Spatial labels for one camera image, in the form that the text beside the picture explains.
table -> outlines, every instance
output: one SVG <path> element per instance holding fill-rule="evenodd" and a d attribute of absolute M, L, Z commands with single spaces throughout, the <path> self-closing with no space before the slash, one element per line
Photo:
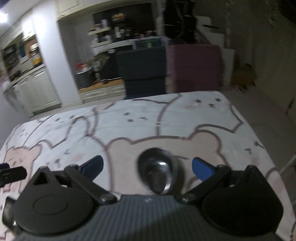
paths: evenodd
<path fill-rule="evenodd" d="M 277 234 L 284 240 L 294 235 L 295 215 L 275 165 L 247 121 L 215 91 L 107 103 L 15 127 L 0 150 L 0 160 L 11 167 L 24 166 L 28 177 L 0 190 L 0 214 L 5 198 L 17 198 L 40 166 L 62 170 L 95 155 L 104 159 L 95 183 L 122 194 L 152 194 L 141 182 L 136 166 L 140 153 L 151 147 L 165 148 L 180 160 L 185 173 L 183 193 L 198 183 L 191 169 L 195 156 L 234 170 L 256 165 L 284 207 Z M 0 237 L 13 238 L 2 224 Z"/>

pink chair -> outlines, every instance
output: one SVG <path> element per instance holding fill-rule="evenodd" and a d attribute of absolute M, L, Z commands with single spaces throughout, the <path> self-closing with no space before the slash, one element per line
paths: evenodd
<path fill-rule="evenodd" d="M 223 60 L 216 45 L 170 45 L 168 61 L 174 92 L 219 91 Z"/>

drawer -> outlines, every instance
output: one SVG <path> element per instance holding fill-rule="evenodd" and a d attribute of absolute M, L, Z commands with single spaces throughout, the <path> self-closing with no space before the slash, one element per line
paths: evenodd
<path fill-rule="evenodd" d="M 109 87 L 110 94 L 124 93 L 126 91 L 124 84 L 113 85 Z"/>
<path fill-rule="evenodd" d="M 105 95 L 108 95 L 107 87 L 81 93 L 82 99 L 92 99 Z"/>

bright light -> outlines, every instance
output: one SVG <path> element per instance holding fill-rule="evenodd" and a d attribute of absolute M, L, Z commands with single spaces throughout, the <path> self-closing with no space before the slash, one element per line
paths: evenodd
<path fill-rule="evenodd" d="M 5 23 L 7 21 L 7 15 L 8 13 L 0 12 L 0 23 Z"/>

floor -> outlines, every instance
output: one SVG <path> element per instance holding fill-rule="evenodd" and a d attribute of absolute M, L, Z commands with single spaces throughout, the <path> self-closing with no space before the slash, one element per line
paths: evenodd
<path fill-rule="evenodd" d="M 284 111 L 280 107 L 255 86 L 250 87 L 246 93 L 240 93 L 236 89 L 223 90 L 222 93 L 248 121 L 258 138 L 264 144 L 277 169 L 281 170 L 296 153 L 295 123 L 284 114 Z M 31 120 L 83 107 L 120 101 L 123 98 L 124 96 L 116 96 L 87 102 L 75 107 L 59 108 L 35 115 Z M 289 168 L 282 174 L 282 178 L 293 201 L 296 199 L 296 173 L 294 169 Z"/>

